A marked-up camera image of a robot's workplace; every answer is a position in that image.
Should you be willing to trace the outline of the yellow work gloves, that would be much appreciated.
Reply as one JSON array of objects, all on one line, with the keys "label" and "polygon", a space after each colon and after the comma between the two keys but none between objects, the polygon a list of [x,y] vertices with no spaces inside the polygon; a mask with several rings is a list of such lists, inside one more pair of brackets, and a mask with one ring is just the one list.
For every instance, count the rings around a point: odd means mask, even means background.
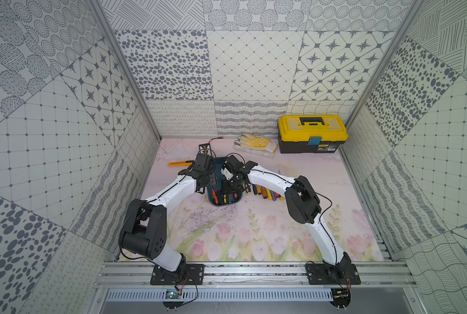
[{"label": "yellow work gloves", "polygon": [[278,144],[265,137],[244,133],[235,140],[234,149],[273,158]]}]

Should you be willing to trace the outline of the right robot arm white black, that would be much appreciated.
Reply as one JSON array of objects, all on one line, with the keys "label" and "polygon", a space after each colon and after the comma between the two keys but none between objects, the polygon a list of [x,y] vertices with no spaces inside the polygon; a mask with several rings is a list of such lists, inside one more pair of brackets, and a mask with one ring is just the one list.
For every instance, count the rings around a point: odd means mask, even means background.
[{"label": "right robot arm white black", "polygon": [[253,161],[243,163],[233,154],[226,157],[221,174],[225,178],[223,187],[237,193],[247,185],[259,185],[283,196],[288,214],[294,221],[307,227],[329,271],[342,277],[349,270],[351,259],[326,226],[321,195],[314,191],[306,177],[300,175],[292,178],[277,174]]}]

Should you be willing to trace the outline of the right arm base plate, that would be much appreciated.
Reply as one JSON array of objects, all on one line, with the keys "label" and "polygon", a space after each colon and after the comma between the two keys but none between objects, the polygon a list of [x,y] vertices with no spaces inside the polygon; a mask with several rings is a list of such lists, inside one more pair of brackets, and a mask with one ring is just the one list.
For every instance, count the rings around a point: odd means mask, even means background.
[{"label": "right arm base plate", "polygon": [[308,262],[305,264],[305,271],[310,285],[360,285],[361,279],[355,264],[351,264],[347,269],[328,264],[316,264]]}]

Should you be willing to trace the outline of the teal plastic storage tray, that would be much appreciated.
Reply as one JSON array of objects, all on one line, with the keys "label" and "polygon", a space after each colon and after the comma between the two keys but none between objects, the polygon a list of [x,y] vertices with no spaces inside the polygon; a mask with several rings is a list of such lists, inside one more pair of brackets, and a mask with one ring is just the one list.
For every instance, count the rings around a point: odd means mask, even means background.
[{"label": "teal plastic storage tray", "polygon": [[[224,191],[223,183],[226,180],[226,178],[223,174],[221,174],[220,170],[222,169],[225,159],[225,157],[216,158],[214,172],[210,175],[210,184],[206,190],[208,201],[210,202],[210,204],[216,207],[237,204],[242,199],[242,195],[240,193],[225,193]],[[216,194],[219,199],[219,205],[214,204],[213,197],[211,195],[212,188],[216,190]]]}]

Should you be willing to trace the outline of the wooden orange handle screwdriver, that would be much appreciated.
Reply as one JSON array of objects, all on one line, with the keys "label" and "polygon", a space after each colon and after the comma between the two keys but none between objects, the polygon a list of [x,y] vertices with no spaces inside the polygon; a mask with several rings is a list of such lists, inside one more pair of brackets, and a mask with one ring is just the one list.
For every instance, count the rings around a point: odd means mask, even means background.
[{"label": "wooden orange handle screwdriver", "polygon": [[260,187],[261,189],[261,193],[262,193],[262,197],[263,199],[267,199],[267,196],[266,196],[266,189],[264,187]]}]

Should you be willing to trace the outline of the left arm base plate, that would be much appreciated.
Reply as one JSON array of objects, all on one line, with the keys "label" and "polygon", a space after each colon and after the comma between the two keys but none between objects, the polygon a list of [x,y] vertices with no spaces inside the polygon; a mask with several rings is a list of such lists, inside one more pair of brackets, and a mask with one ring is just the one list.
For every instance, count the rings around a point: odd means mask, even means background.
[{"label": "left arm base plate", "polygon": [[155,266],[152,271],[151,285],[202,285],[205,273],[204,264],[181,263],[175,272],[161,266]]}]

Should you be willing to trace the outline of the large orange black screwdriver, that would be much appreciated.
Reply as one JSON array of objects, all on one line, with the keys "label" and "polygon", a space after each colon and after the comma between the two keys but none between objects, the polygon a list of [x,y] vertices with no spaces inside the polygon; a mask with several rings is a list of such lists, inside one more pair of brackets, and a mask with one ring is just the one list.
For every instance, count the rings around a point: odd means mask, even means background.
[{"label": "large orange black screwdriver", "polygon": [[211,189],[211,195],[213,197],[214,204],[219,205],[219,199],[218,199],[218,196],[216,194],[216,190],[214,188]]}]

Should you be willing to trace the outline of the orange utility knife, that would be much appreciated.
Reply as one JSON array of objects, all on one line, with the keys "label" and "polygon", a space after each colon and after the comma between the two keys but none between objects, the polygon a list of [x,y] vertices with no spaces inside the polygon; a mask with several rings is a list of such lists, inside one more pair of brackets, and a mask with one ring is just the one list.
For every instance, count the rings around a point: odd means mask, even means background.
[{"label": "orange utility knife", "polygon": [[188,167],[193,165],[194,161],[193,160],[184,160],[184,161],[178,161],[178,162],[170,162],[167,164],[169,167]]}]

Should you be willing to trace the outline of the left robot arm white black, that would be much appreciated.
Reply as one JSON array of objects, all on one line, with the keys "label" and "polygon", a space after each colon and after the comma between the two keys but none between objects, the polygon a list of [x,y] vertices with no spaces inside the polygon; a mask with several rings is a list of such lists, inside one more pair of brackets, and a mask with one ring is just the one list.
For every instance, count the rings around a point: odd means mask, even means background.
[{"label": "left robot arm white black", "polygon": [[185,198],[203,194],[214,169],[215,159],[198,153],[192,165],[162,191],[146,200],[132,200],[118,239],[120,250],[141,255],[171,276],[184,276],[186,258],[167,244],[168,214]]}]

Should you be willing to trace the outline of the yellow black toolbox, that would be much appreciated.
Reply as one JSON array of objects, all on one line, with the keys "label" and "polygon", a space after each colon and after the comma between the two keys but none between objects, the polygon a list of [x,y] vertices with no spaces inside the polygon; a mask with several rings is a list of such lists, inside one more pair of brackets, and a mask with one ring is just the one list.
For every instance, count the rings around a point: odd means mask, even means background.
[{"label": "yellow black toolbox", "polygon": [[278,127],[282,154],[334,153],[349,137],[337,115],[285,115]]}]

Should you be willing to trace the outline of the aluminium rail frame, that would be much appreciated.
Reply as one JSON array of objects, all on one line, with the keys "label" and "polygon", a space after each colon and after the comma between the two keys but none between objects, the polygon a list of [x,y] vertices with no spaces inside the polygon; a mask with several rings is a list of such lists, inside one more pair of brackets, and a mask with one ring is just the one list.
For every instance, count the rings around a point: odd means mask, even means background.
[{"label": "aluminium rail frame", "polygon": [[[305,262],[206,262],[202,288],[308,286]],[[404,262],[355,262],[358,288],[406,288],[416,285]],[[148,262],[107,262],[94,281],[96,288],[149,286],[154,265]]]}]

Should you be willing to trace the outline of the clear blue red screwdriver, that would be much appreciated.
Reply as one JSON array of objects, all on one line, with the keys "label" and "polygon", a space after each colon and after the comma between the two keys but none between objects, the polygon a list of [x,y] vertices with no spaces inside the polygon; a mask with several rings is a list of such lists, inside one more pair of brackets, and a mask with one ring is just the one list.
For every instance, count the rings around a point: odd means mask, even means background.
[{"label": "clear blue red screwdriver", "polygon": [[276,196],[274,195],[274,192],[273,192],[272,190],[270,190],[269,192],[270,192],[271,199],[272,199],[273,201],[276,201],[277,198],[276,198]]}]

